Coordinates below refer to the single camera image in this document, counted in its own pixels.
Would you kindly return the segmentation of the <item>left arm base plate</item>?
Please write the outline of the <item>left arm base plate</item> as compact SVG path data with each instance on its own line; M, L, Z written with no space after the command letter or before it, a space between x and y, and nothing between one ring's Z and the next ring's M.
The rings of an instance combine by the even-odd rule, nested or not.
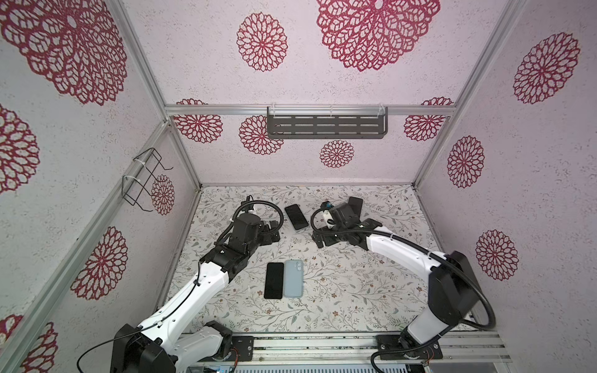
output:
M253 360L253 336L232 336L222 342L222 346L214 356L202 359L203 362L246 362Z

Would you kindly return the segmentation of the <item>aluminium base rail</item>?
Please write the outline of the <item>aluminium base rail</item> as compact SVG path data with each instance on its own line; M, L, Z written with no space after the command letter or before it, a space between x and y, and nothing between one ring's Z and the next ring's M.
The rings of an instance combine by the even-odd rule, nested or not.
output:
M251 359L241 361L237 368L258 365L363 365L371 364L371 356L388 351L377 343L382 333L259 333L251 334ZM420 352L418 357L397 360L376 359L379 367L396 364L495 363L507 364L512 359L496 332L449 332L433 348L438 352Z

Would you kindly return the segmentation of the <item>dark metal wall shelf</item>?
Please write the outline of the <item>dark metal wall shelf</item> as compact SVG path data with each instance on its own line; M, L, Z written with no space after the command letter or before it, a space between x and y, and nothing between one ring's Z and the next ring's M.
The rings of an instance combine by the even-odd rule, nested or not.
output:
M376 113L284 112L267 108L267 136L278 140L377 140L384 138L389 121L384 107Z

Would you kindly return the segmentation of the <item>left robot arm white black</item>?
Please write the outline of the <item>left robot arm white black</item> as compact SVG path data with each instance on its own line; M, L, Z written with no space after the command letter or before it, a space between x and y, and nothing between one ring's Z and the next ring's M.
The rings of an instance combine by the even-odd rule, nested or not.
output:
M138 326L126 324L113 342L112 372L185 372L207 357L226 357L232 331L217 322L183 333L200 311L247 267L257 248L278 242L282 221L251 212L234 217L198 263L197 273L161 309Z

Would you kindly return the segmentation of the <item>light blue phone case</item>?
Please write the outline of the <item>light blue phone case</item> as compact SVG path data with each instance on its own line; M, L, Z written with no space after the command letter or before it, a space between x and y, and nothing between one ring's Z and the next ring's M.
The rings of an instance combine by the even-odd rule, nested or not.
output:
M301 260L285 261L284 290L286 298L301 298L303 296L304 265Z

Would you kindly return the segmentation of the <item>black phone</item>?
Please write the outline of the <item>black phone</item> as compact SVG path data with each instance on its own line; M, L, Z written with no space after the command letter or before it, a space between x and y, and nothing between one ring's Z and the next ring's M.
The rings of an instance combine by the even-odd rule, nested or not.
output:
M264 284L265 299L282 299L284 292L285 265L281 262L267 264Z
M307 221L299 205L289 205L285 207L285 212L295 231L309 227L309 222Z
M352 211L360 216L362 214L363 200L358 197L349 197L348 204L351 206Z

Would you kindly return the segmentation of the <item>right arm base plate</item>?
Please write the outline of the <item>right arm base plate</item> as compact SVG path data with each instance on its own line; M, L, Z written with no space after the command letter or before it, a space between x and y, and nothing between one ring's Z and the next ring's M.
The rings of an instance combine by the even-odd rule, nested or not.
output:
M382 334L376 336L379 357L382 360L423 360L443 359L438 338L418 343L406 334Z

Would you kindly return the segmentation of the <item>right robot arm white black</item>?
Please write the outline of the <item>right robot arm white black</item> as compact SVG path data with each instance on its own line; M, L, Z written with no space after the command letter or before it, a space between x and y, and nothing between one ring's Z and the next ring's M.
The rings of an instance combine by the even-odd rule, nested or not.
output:
M346 242L384 256L427 282L427 306L403 329L395 348L378 351L375 357L414 357L460 324L483 331L496 327L494 309L463 253L426 249L381 222L362 220L357 205L350 202L321 205L312 213L310 226L320 248Z

